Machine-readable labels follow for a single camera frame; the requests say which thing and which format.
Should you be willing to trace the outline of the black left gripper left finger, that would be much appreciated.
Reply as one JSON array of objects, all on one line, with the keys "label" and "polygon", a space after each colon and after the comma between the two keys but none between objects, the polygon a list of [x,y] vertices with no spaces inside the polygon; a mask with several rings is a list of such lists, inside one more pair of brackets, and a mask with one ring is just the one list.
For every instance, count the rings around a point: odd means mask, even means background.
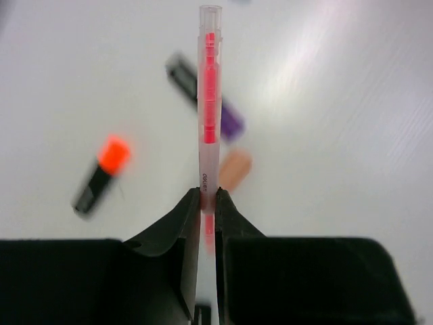
[{"label": "black left gripper left finger", "polygon": [[2,324],[187,324],[193,319],[200,194],[126,241],[1,242]]}]

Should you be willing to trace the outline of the red clear pen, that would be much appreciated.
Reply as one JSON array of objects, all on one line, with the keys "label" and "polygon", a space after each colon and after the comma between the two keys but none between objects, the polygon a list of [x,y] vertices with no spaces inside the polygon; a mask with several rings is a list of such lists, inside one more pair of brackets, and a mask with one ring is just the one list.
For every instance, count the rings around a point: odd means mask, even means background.
[{"label": "red clear pen", "polygon": [[222,7],[203,5],[199,13],[197,100],[200,208],[204,221],[204,243],[208,251],[213,253],[221,140]]}]

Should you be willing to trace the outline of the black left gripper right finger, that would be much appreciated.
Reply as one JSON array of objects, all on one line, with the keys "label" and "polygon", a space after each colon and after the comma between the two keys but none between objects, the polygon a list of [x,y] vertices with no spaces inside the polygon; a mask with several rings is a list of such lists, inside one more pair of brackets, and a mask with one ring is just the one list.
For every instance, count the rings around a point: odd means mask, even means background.
[{"label": "black left gripper right finger", "polygon": [[353,237],[268,237],[219,190],[221,324],[416,324],[389,252]]}]

